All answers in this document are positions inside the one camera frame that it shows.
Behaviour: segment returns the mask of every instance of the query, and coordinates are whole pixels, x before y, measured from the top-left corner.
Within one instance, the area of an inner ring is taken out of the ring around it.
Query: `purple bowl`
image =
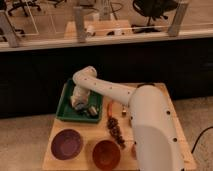
[[[83,146],[81,135],[73,129],[65,129],[59,132],[51,144],[52,154],[59,160],[67,160],[76,157]]]

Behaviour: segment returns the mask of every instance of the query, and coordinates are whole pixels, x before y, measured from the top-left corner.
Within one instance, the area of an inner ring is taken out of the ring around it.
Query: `table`
[[[156,83],[155,85],[160,90],[162,90],[168,100],[170,111],[177,131],[178,141],[180,143],[181,152],[184,158],[185,170],[195,171],[196,164],[194,158],[190,152],[188,142],[185,138],[184,132],[179,122],[178,116],[175,112],[167,88],[163,83]],[[92,161],[92,150],[99,141],[104,139],[111,139],[108,129],[106,128],[106,107],[110,100],[110,98],[104,97],[102,120],[98,124],[63,122],[58,119],[54,120],[49,142],[47,145],[47,151],[44,157],[43,170],[98,170]],[[135,160],[131,155],[131,148],[134,143],[134,140],[132,135],[132,129],[129,126],[130,114],[128,112],[126,117],[122,117],[121,112],[122,105],[115,102],[113,104],[113,116],[118,119],[122,135],[126,140],[126,148],[124,150],[121,150],[121,161],[119,165],[115,168],[115,170],[139,170],[137,160]],[[60,161],[55,159],[51,153],[51,141],[58,132],[68,128],[76,129],[80,132],[80,134],[83,136],[84,147],[76,158],[66,161]]]
[[[107,33],[113,31],[115,28],[122,28],[124,35],[133,34],[131,25],[128,20],[104,20],[104,21],[85,21],[85,27],[92,25],[95,30],[95,36],[106,36]],[[67,23],[64,38],[76,37],[75,22]]]

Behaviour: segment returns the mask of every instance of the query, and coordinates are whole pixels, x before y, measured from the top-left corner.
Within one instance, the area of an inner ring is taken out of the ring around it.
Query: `wall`
[[[113,82],[164,82],[173,99],[213,95],[213,39],[0,53],[0,117],[54,113],[63,84],[93,65]]]

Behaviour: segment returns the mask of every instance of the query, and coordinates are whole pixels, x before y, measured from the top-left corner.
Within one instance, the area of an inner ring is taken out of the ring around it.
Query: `green plastic tray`
[[[61,98],[56,111],[56,117],[63,121],[75,121],[75,122],[89,122],[97,123],[100,121],[102,116],[102,99],[103,96],[91,91],[88,100],[89,106],[94,106],[98,112],[98,117],[92,118],[84,113],[77,113],[70,105],[70,96],[72,95],[75,84],[72,79],[69,79],[65,84],[64,91],[62,92]]]

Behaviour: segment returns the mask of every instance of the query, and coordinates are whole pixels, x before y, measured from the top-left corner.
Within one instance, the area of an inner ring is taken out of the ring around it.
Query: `black chair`
[[[41,7],[36,4],[37,0],[27,0],[27,1],[22,1],[22,0],[12,0],[12,8],[8,10],[8,15],[12,16],[12,11],[16,10],[17,8],[22,8],[24,11],[24,14],[26,17],[28,17],[28,14],[25,10],[25,6],[30,6],[30,7],[37,7],[38,11],[41,11]]]
[[[55,2],[53,5],[54,5],[54,7],[56,8],[57,7],[57,5],[59,4],[59,3],[61,3],[61,2],[67,2],[67,0],[48,0],[48,1],[52,1],[52,2]]]
[[[7,10],[7,4],[4,0],[0,0],[0,10]],[[16,29],[15,27],[13,27],[15,32],[19,32],[23,37],[25,36],[25,32],[23,29]],[[2,39],[6,42],[7,38],[4,36],[4,32],[3,30],[0,28],[0,35],[2,36]]]
[[[134,33],[159,32],[151,24],[151,19],[156,21],[158,18],[168,19],[164,12],[177,8],[178,3],[174,0],[133,0],[133,8],[144,17],[149,17],[146,26],[132,25]]]

